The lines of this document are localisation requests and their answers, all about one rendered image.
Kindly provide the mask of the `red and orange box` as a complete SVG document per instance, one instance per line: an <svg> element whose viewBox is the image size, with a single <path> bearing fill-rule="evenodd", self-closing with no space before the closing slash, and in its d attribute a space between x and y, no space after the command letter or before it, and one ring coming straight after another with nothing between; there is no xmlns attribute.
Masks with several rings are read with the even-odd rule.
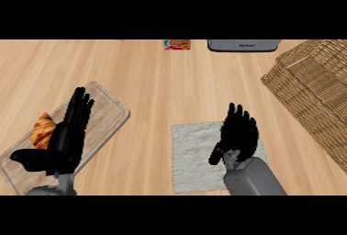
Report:
<svg viewBox="0 0 347 235"><path fill-rule="evenodd" d="M190 50L191 40L190 39L166 39L163 40L163 46L166 50Z"/></svg>

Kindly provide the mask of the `pale wooden cutting board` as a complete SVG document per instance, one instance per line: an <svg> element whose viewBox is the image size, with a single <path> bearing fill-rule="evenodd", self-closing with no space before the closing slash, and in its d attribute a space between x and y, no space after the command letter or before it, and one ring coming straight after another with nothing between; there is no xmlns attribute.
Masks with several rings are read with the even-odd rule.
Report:
<svg viewBox="0 0 347 235"><path fill-rule="evenodd" d="M89 82L85 87L94 100L94 107L86 129L83 156L75 173L82 171L131 117L129 108L100 83ZM10 159L11 154L20 149L35 148L30 140L33 131L35 129L0 154L0 176L17 196L26 195L36 186L58 184L58 179L48 176L46 172L30 173L24 166Z"/></svg>

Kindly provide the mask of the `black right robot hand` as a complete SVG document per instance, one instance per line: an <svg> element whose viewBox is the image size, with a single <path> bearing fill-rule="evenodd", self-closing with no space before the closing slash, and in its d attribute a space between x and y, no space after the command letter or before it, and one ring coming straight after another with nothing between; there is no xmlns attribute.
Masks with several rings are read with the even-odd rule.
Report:
<svg viewBox="0 0 347 235"><path fill-rule="evenodd" d="M258 140L256 119L243 109L243 105L231 103L222 126L222 139L215 146L209 163L218 165L230 151L240 151L237 162L244 162L256 154Z"/></svg>

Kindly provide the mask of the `brown wicker basket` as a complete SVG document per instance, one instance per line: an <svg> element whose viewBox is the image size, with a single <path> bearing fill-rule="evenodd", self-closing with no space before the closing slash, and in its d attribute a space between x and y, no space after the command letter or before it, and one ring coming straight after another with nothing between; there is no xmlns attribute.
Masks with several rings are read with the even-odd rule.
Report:
<svg viewBox="0 0 347 235"><path fill-rule="evenodd" d="M309 39L261 80L347 173L347 39Z"/></svg>

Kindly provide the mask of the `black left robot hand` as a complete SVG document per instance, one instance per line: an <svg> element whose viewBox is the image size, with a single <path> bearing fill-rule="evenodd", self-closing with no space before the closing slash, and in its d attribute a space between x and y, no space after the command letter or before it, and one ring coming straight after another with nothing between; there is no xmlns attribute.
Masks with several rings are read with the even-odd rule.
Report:
<svg viewBox="0 0 347 235"><path fill-rule="evenodd" d="M86 128L94 100L85 87L77 87L64 120L58 123L46 150L21 149L11 154L29 172L46 171L48 175L75 173L82 161Z"/></svg>

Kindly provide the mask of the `white textured placemat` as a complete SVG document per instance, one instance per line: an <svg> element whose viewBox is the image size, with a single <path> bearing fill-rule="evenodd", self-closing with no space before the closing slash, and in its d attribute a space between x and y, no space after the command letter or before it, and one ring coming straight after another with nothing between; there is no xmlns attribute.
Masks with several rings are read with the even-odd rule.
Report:
<svg viewBox="0 0 347 235"><path fill-rule="evenodd" d="M221 140L222 122L172 126L173 192L176 194L225 190L225 166L209 164Z"/></svg>

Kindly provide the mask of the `golden brown croissant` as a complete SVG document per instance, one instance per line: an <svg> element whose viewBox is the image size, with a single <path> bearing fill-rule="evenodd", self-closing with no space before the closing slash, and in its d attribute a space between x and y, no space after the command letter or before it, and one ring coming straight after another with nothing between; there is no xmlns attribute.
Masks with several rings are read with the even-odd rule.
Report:
<svg viewBox="0 0 347 235"><path fill-rule="evenodd" d="M43 113L39 117L38 123L35 124L35 131L30 136L32 144L41 150L48 148L57 125L58 124L51 115Z"/></svg>

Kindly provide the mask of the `dark grey appliance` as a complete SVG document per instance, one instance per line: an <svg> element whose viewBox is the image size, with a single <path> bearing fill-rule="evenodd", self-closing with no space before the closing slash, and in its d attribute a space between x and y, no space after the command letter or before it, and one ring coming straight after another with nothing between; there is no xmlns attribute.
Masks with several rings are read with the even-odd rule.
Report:
<svg viewBox="0 0 347 235"><path fill-rule="evenodd" d="M218 52L272 52L280 43L280 39L210 39L207 47Z"/></svg>

